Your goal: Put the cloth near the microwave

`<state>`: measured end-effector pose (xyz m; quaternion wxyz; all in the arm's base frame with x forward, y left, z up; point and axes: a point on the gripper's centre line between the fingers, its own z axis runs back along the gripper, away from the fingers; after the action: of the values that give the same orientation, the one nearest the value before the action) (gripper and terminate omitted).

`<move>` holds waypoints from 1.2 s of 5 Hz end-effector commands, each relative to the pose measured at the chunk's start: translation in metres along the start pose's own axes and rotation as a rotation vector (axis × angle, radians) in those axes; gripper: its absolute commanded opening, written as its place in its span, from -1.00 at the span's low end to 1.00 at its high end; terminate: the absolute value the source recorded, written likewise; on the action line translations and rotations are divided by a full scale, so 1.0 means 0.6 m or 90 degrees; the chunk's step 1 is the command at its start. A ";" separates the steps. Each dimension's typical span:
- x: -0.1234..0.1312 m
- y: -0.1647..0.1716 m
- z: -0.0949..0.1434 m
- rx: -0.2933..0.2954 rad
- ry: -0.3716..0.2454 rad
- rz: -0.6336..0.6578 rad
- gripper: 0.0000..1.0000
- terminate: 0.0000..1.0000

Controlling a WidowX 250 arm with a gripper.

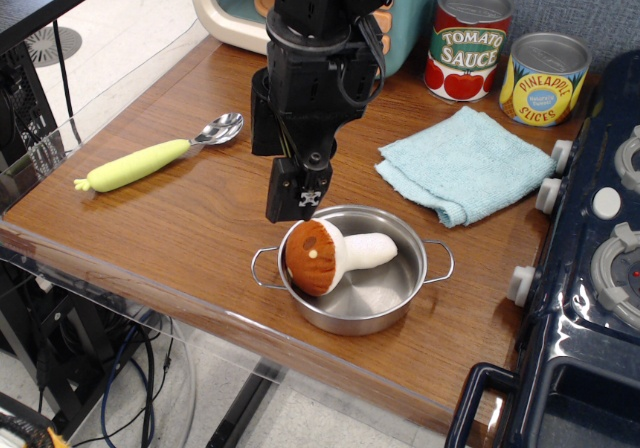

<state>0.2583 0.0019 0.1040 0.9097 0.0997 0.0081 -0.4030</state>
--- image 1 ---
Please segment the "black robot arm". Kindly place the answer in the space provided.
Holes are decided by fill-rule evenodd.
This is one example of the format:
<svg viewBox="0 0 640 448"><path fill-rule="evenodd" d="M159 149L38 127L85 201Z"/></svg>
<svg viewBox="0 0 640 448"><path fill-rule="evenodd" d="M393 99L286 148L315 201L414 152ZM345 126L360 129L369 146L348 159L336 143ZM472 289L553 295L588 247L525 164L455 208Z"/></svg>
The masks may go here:
<svg viewBox="0 0 640 448"><path fill-rule="evenodd" d="M251 149L273 159L266 217L308 220L331 182L336 134L381 92L386 63L374 11L391 0L275 0L267 65L251 86Z"/></svg>

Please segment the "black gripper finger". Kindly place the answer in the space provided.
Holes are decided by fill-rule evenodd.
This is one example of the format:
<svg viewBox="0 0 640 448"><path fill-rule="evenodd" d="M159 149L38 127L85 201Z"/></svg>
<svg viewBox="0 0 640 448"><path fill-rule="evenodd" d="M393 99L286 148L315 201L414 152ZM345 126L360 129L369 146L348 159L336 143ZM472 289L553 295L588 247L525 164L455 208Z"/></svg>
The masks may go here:
<svg viewBox="0 0 640 448"><path fill-rule="evenodd" d="M279 124L269 105L269 73L258 70L251 84L251 152L257 156L280 154Z"/></svg>
<svg viewBox="0 0 640 448"><path fill-rule="evenodd" d="M271 167L266 218L272 223L310 220L330 186L331 164L307 170L295 158L275 158Z"/></svg>

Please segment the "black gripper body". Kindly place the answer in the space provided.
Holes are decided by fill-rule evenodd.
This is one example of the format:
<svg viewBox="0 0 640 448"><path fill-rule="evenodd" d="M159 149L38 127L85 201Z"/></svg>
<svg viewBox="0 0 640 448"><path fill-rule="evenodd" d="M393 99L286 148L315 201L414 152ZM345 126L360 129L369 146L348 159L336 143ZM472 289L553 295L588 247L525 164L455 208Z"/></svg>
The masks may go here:
<svg viewBox="0 0 640 448"><path fill-rule="evenodd" d="M274 11L266 29L268 99L284 130L284 152L306 170L323 170L337 131L361 118L384 87L382 31L368 14L330 35L304 36Z"/></svg>

